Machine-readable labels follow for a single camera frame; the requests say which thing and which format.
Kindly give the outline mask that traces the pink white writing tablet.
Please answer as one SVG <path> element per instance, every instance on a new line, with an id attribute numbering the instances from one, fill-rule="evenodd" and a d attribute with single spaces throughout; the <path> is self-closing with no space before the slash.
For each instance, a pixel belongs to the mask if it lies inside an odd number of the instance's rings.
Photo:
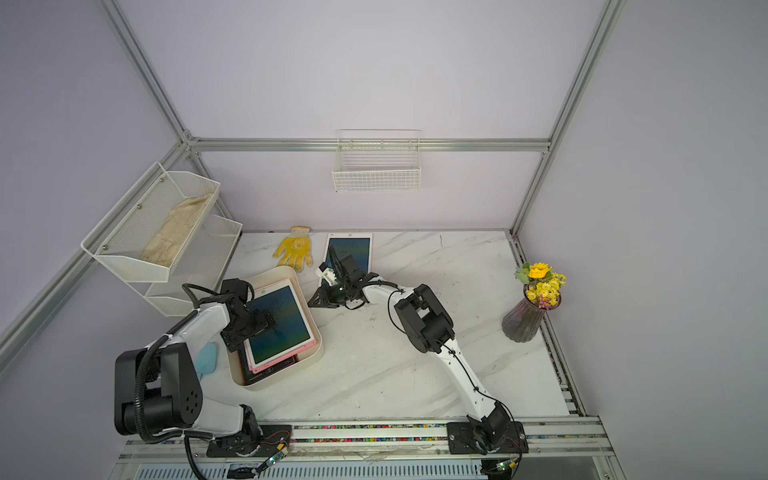
<path id="1" fill-rule="evenodd" d="M 351 255 L 356 265 L 368 273 L 371 268 L 372 233 L 329 233 L 325 246 L 325 263 L 331 266 L 329 249 L 333 247 L 339 259 Z"/>

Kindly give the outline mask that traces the beige storage tray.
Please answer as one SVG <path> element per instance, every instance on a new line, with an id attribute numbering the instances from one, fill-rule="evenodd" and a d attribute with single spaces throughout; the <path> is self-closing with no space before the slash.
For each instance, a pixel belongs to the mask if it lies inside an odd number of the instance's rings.
<path id="1" fill-rule="evenodd" d="M 317 363 L 324 354 L 318 327 L 307 306 L 296 273 L 276 267 L 230 287 L 246 301 L 249 312 L 265 317 L 267 328 L 246 339 L 228 355 L 231 378 L 240 387 L 264 389 Z"/>

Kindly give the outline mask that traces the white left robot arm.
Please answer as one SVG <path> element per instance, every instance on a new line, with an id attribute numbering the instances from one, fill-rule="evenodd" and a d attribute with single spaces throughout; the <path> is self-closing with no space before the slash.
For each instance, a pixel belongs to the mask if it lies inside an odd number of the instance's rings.
<path id="1" fill-rule="evenodd" d="M 189 468 L 201 479 L 192 440 L 207 442 L 218 455 L 247 458 L 263 449 L 265 436 L 250 407 L 205 395 L 195 360 L 217 338 L 235 352 L 273 322 L 248 309 L 255 290 L 245 280 L 227 279 L 218 291 L 191 283 L 182 290 L 191 312 L 150 345 L 125 351 L 115 361 L 114 427 L 147 444 L 182 439 Z"/>

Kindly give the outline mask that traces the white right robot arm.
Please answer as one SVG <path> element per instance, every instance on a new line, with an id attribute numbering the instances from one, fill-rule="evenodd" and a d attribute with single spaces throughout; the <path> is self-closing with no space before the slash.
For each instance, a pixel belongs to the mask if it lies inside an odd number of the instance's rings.
<path id="1" fill-rule="evenodd" d="M 379 305 L 418 352 L 442 365 L 467 410 L 465 420 L 446 424 L 450 453 L 520 457 L 529 452 L 523 424 L 482 385 L 461 351 L 453 319 L 429 286 L 387 281 L 364 271 L 352 256 L 339 257 L 333 247 L 317 275 L 320 286 L 310 307 L 354 310 Z"/>

